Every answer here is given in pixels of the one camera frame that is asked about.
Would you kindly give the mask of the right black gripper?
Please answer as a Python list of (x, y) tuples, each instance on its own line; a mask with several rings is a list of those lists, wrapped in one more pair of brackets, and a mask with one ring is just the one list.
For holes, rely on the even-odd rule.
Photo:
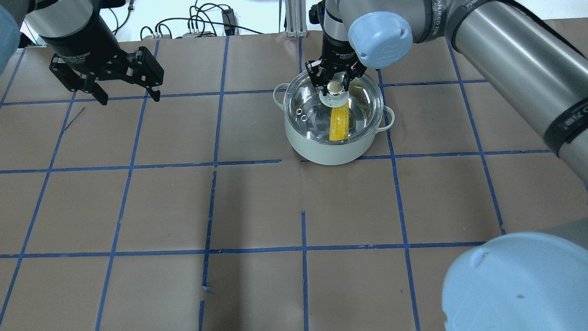
[(326, 96), (329, 82), (342, 82), (344, 92), (348, 92), (351, 82), (360, 78), (367, 67), (347, 40), (323, 39), (322, 53), (319, 59), (305, 63), (311, 83), (321, 94)]

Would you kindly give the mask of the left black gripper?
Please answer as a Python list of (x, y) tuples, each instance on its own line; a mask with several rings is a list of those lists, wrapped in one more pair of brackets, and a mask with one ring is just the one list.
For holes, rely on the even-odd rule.
[(128, 54), (114, 39), (50, 39), (49, 45), (55, 51), (50, 71), (67, 90), (90, 94), (105, 106), (108, 94), (96, 81), (120, 80), (145, 88), (154, 102), (160, 101), (164, 69), (147, 47)]

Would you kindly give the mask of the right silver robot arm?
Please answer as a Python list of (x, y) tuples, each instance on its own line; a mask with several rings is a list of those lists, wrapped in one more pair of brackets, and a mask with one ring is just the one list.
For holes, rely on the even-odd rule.
[[(309, 20), (323, 29), (311, 82), (337, 97), (368, 68), (402, 59), (412, 44), (444, 36), (587, 180), (587, 59), (515, 0), (322, 0)], [(585, 331), (587, 220), (502, 235), (450, 266), (442, 289), (447, 331)]]

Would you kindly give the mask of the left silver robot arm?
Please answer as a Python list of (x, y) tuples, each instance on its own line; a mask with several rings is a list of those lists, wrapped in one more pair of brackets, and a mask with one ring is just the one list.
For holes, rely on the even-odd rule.
[(164, 69), (147, 47), (133, 53), (120, 48), (100, 15), (101, 0), (3, 0), (1, 2), (1, 69), (20, 43), (28, 23), (54, 51), (50, 71), (69, 91), (90, 94), (107, 105), (99, 81), (124, 81), (145, 88), (155, 101)]

